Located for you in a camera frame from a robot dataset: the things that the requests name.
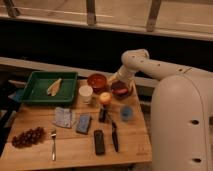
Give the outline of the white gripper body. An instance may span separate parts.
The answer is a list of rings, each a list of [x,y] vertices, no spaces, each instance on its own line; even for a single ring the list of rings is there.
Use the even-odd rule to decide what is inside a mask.
[[[108,79],[108,83],[110,85],[110,89],[113,83],[125,83],[128,87],[132,88],[133,75],[117,71]]]

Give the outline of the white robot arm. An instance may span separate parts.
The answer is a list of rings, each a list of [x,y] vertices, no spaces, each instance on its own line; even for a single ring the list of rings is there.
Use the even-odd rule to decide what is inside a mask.
[[[213,171],[213,72],[152,60],[145,49],[128,50],[121,60],[112,80],[129,83],[141,71],[158,81],[151,100],[153,171]]]

